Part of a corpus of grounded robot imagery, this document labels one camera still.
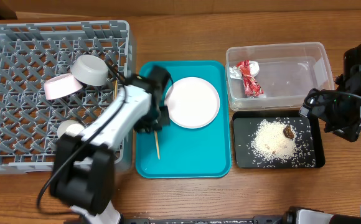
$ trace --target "tray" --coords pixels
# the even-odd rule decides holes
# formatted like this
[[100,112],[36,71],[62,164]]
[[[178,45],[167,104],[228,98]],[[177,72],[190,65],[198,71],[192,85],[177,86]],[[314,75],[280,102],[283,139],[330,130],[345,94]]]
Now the tray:
[[175,82],[185,77],[207,80],[218,91],[220,109],[203,128],[186,129],[171,122],[159,131],[161,160],[157,158],[154,135],[137,134],[136,170],[145,178],[223,177],[232,166],[224,67],[210,60],[149,62],[140,75],[146,76],[153,65],[166,68]]
[[[67,73],[86,52],[124,75],[135,72],[136,43],[126,21],[0,24],[0,174],[51,170],[60,122],[88,126],[113,101],[114,78],[101,88],[46,100],[44,82]],[[114,152],[116,170],[131,167],[132,137]]]
[[[263,121],[279,121],[290,124],[297,130],[300,139],[296,145],[301,146],[298,154],[287,160],[263,160],[256,155],[251,146],[258,125]],[[322,167],[325,164],[319,121],[316,118],[302,118],[299,111],[241,111],[236,112],[233,121],[233,145],[236,163],[241,168],[300,168]]]

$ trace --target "white grain pile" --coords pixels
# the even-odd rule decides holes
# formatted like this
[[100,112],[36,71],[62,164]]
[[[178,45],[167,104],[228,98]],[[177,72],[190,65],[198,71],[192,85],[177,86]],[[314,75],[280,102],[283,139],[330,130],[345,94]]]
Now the white grain pile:
[[255,139],[251,146],[254,154],[260,156],[263,160],[270,161],[274,158],[281,160],[290,159],[297,150],[295,139],[296,133],[291,126],[294,133],[294,139],[287,138],[283,130],[287,124],[279,121],[268,122],[263,120],[258,125],[258,130],[255,133]]

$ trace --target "black tray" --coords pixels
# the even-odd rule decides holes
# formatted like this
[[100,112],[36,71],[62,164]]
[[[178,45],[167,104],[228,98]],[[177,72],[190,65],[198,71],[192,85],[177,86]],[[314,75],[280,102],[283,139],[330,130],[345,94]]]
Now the black tray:
[[[297,130],[308,130],[301,134],[303,141],[308,146],[303,150],[309,153],[303,157],[296,157],[286,162],[274,159],[271,162],[262,161],[262,158],[256,157],[249,145],[253,140],[253,133],[258,129],[262,120],[267,121],[290,121]],[[306,164],[320,168],[324,166],[324,151],[322,138],[320,134],[319,121],[317,118],[302,118],[299,111],[241,111],[233,115],[233,145],[236,152],[236,163],[240,168],[302,168]]]

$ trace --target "white plate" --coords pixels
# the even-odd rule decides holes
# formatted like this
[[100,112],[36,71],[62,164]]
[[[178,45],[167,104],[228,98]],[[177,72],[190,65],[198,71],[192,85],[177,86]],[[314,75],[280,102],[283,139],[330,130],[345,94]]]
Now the white plate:
[[201,128],[213,121],[220,107],[219,94],[201,78],[178,80],[166,93],[169,117],[184,128]]

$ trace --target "black baking pan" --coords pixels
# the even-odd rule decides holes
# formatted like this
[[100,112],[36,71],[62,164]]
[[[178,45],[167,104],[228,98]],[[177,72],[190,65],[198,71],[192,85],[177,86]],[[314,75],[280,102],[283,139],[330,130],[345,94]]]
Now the black baking pan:
[[[279,121],[292,125],[299,133],[299,140],[295,141],[297,146],[301,146],[298,153],[286,160],[275,158],[270,161],[255,154],[251,142],[264,119],[268,122]],[[236,163],[240,168],[320,168],[326,162],[317,118],[300,117],[299,111],[296,110],[240,111],[233,115],[232,122]]]

